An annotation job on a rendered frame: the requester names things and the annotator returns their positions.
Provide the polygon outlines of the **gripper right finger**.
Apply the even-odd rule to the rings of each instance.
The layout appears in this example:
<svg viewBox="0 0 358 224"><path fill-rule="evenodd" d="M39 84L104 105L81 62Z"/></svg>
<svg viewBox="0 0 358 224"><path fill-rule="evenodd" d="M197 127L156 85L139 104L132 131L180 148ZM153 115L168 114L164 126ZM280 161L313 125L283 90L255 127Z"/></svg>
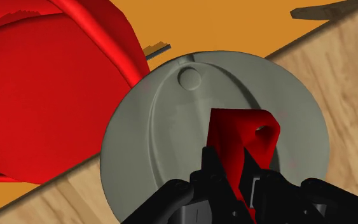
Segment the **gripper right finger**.
<svg viewBox="0 0 358 224"><path fill-rule="evenodd" d="M296 186L247 149L239 189L257 224L358 224L358 196L317 178Z"/></svg>

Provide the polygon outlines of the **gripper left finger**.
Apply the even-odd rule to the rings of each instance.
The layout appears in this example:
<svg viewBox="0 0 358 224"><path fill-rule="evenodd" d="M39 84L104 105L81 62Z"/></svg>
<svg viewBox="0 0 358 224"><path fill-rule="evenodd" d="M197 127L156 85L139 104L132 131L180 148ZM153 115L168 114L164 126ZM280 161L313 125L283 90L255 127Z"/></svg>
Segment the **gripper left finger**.
<svg viewBox="0 0 358 224"><path fill-rule="evenodd" d="M121 224L249 224L249 212L226 179L213 147L202 149L202 168L190 180L171 179Z"/></svg>

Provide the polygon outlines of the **red angular object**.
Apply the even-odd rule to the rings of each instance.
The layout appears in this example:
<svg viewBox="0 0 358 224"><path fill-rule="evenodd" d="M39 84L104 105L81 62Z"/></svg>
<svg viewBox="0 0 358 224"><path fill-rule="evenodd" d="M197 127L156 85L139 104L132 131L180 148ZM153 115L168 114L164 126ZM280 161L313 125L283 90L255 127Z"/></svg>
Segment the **red angular object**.
<svg viewBox="0 0 358 224"><path fill-rule="evenodd" d="M249 212L249 224L255 221L255 209L249 207L239 184L244 166L244 149L262 169L268 169L280 135L280 125L262 109L212 109L206 147L213 147L223 166L233 193Z"/></svg>

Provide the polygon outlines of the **grey round plate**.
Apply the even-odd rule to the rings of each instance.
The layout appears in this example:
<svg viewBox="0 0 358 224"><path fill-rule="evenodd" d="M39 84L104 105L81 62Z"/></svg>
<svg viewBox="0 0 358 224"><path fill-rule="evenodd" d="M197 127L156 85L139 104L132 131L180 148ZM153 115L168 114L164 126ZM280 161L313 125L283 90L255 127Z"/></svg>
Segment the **grey round plate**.
<svg viewBox="0 0 358 224"><path fill-rule="evenodd" d="M189 53L138 82L106 129L100 176L119 221L168 180L187 180L199 170L213 108L269 111L281 128L277 154L283 176L295 185L326 177L326 123L302 82L283 67L248 53Z"/></svg>

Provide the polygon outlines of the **small brown grey object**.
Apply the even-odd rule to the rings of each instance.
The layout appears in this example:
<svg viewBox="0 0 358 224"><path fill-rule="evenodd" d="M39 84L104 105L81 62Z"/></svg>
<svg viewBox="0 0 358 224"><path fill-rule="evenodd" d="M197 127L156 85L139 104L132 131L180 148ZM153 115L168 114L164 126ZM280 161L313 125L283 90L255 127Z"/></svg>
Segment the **small brown grey object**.
<svg viewBox="0 0 358 224"><path fill-rule="evenodd" d="M143 49L143 52L145 54L146 60L150 60L163 52L166 52L167 50L171 49L171 45L168 43L164 43L162 41L156 43L152 46L147 46Z"/></svg>

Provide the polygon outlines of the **red chair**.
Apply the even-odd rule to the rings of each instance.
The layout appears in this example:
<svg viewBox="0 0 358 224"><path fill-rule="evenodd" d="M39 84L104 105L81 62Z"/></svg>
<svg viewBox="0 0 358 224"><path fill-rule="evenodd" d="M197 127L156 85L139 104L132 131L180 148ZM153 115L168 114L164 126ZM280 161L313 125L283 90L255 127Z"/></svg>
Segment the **red chair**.
<svg viewBox="0 0 358 224"><path fill-rule="evenodd" d="M0 0L0 182L42 184L97 154L148 72L110 0Z"/></svg>

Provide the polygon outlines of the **brown wooden furniture piece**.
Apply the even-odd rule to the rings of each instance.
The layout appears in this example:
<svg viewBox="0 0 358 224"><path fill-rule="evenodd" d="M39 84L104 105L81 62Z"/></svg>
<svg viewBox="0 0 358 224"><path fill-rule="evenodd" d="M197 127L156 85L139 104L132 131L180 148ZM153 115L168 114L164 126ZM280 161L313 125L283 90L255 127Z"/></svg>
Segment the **brown wooden furniture piece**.
<svg viewBox="0 0 358 224"><path fill-rule="evenodd" d="M318 6L295 8L290 11L293 19L335 20L358 9L358 0L344 0Z"/></svg>

